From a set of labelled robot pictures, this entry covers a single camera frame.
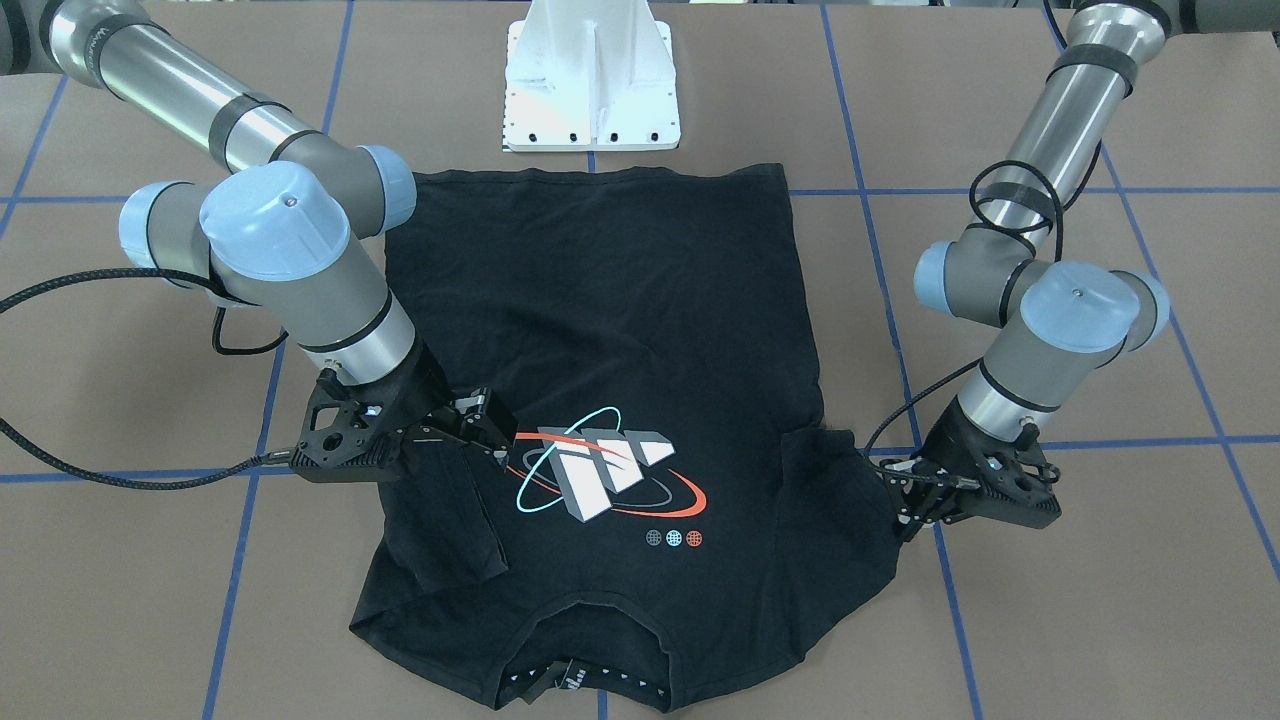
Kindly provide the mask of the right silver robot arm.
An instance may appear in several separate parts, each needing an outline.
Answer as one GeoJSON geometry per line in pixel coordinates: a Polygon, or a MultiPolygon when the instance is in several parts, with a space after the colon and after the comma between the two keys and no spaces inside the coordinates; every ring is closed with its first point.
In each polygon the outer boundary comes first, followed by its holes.
{"type": "Polygon", "coordinates": [[[5,1],[3,72],[58,73],[140,109],[227,170],[159,182],[118,224],[131,265],[14,293],[114,278],[200,287],[220,307],[275,316],[319,375],[300,438],[244,461],[314,483],[393,482],[444,442],[506,465],[516,421],[495,393],[453,391],[364,246],[415,211],[412,170],[388,147],[348,147],[174,38],[138,1],[5,1]]]}

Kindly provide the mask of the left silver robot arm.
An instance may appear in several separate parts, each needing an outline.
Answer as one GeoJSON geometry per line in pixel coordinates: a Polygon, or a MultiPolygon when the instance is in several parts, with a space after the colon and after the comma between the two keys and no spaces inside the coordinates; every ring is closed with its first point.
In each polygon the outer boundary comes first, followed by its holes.
{"type": "Polygon", "coordinates": [[[902,461],[876,464],[897,537],[988,518],[1042,529],[1061,507],[1041,432],[1097,368],[1147,346],[1169,323],[1152,275],[1062,255],[1069,201],[1087,184],[1105,129],[1139,69],[1179,35],[1277,29],[1275,1],[1076,1],[1062,50],[1007,156],[968,191],[972,219],[929,246],[918,301],[997,329],[961,369],[965,384],[902,461]]]}

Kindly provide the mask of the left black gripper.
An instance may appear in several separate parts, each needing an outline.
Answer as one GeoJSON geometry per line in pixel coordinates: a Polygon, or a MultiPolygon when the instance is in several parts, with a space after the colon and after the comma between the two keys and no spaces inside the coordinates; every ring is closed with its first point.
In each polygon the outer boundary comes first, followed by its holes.
{"type": "Polygon", "coordinates": [[[1062,512],[1055,493],[1060,470],[1044,457],[1038,438],[1036,423],[1012,442],[988,436],[951,401],[910,459],[879,462],[899,529],[969,518],[1036,529],[1056,521],[1062,512]]]}

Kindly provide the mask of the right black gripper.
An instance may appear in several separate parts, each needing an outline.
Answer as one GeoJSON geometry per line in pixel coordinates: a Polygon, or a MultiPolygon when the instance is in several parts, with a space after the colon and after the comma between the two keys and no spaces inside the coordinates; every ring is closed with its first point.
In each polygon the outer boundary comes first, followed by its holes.
{"type": "Polygon", "coordinates": [[[438,361],[416,343],[379,380],[349,386],[320,372],[308,398],[291,470],[312,483],[399,480],[431,445],[475,447],[503,468],[517,420],[488,386],[453,389],[438,361]]]}

